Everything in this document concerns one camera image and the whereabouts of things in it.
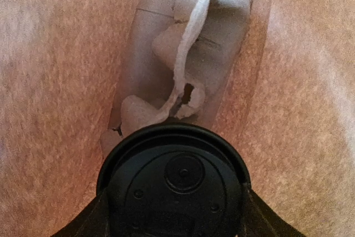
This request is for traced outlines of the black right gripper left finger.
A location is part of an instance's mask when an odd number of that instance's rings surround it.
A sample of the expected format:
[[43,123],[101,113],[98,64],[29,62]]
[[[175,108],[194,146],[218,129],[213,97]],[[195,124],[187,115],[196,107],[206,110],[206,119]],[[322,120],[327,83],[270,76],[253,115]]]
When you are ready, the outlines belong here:
[[53,236],[111,236],[107,191],[101,191],[70,223]]

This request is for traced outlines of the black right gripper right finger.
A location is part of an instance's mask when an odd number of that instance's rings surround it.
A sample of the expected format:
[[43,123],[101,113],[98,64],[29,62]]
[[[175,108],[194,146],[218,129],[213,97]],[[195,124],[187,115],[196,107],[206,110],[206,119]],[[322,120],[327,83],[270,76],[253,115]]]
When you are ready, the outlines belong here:
[[241,236],[297,236],[300,231],[278,216],[250,187],[243,185]]

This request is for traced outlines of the black plastic cup lid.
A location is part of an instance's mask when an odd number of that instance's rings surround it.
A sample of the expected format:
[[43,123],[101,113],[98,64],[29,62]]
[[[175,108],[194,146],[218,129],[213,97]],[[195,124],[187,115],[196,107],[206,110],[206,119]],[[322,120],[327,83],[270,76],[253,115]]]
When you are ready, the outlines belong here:
[[111,236],[236,236],[250,183],[231,144],[175,123],[124,138],[106,157],[97,192],[108,195]]

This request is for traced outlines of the brown paper takeout bag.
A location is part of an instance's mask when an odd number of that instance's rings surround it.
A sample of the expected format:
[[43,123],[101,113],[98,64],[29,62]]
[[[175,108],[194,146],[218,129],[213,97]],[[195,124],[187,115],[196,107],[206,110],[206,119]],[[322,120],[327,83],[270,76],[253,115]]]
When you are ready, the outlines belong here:
[[[1,0],[1,235],[94,197],[138,0]],[[253,0],[212,130],[307,236],[354,235],[354,0]]]

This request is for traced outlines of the brown cardboard cup carrier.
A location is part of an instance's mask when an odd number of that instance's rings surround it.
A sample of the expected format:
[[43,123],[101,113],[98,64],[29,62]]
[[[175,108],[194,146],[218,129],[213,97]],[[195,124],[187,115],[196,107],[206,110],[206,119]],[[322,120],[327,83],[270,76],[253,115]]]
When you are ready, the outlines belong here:
[[139,0],[100,137],[104,156],[148,125],[212,125],[251,6],[252,0]]

